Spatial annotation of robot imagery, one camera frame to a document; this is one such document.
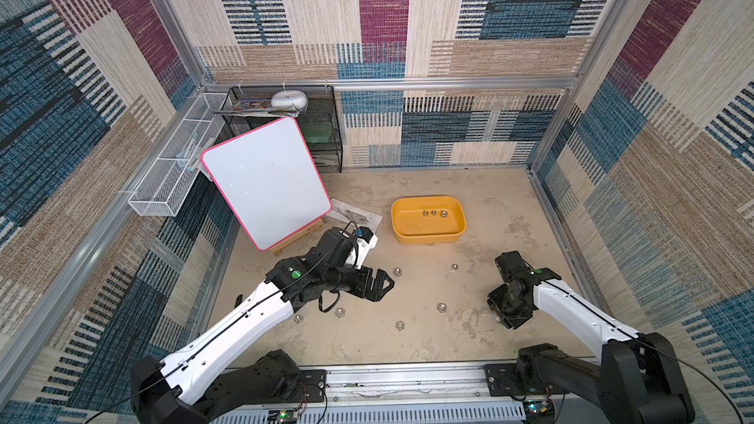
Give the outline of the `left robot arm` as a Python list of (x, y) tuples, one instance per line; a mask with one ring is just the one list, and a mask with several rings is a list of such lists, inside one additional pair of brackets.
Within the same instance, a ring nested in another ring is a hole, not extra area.
[(306, 254), (278, 261), (249, 297), (182, 349), (147, 356), (132, 370), (131, 407), (141, 423), (209, 423), (247, 404), (319, 400), (317, 380), (302, 377), (284, 352), (270, 351), (235, 371), (230, 365), (267, 332), (326, 292), (380, 302), (394, 287), (364, 261), (378, 238), (349, 224), (326, 231)]

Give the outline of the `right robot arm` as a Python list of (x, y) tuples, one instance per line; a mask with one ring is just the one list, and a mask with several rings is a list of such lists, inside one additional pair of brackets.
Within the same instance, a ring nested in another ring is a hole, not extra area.
[(696, 412), (671, 343), (612, 318), (577, 294), (549, 268), (532, 268), (517, 251), (495, 265), (503, 284), (487, 304), (515, 330), (542, 311), (595, 356), (589, 362), (551, 344), (518, 352), (513, 365), (485, 369), (488, 390), (524, 402), (536, 394), (574, 394), (600, 408), (611, 423), (691, 423)]

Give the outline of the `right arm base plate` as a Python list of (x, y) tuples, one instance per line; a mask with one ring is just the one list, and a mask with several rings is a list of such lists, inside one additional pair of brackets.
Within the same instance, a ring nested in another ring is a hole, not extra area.
[(544, 385), (539, 382), (533, 384), (524, 382), (518, 377), (514, 362), (488, 363), (482, 369), (491, 397), (525, 400), (546, 395), (556, 397), (567, 395), (567, 391), (562, 387)]

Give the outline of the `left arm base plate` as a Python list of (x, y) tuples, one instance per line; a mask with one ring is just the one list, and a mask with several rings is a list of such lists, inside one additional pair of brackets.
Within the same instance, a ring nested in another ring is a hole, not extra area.
[(327, 384), (325, 369), (306, 369), (298, 373), (286, 375), (277, 402), (281, 404), (298, 404), (307, 402), (322, 404), (325, 402), (322, 389)]

